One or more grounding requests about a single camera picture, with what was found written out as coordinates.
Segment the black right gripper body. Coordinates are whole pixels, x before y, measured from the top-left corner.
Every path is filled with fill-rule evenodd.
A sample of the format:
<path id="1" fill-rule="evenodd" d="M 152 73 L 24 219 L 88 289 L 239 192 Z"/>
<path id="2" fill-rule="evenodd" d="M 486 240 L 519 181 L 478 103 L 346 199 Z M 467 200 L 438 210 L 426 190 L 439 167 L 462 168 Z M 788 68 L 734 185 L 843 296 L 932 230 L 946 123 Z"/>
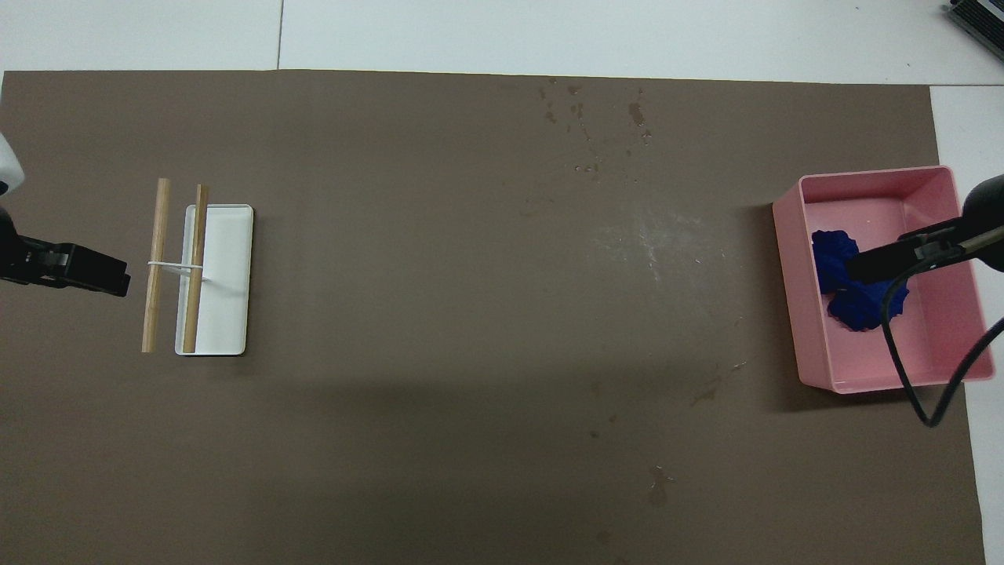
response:
<path id="1" fill-rule="evenodd" d="M 963 248 L 994 271 L 1003 272 L 1003 175 L 979 183 L 966 197 L 963 218 L 969 232 Z"/>

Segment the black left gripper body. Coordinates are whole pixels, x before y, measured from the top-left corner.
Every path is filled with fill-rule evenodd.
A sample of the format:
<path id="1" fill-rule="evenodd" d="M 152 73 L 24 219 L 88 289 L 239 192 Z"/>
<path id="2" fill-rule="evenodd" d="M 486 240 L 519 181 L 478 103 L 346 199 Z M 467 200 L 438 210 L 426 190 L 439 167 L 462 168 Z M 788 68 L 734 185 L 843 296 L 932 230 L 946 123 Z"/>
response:
<path id="1" fill-rule="evenodd" d="M 13 219 L 1 208 L 1 275 L 18 285 L 61 285 L 53 278 L 55 244 L 18 235 Z"/>

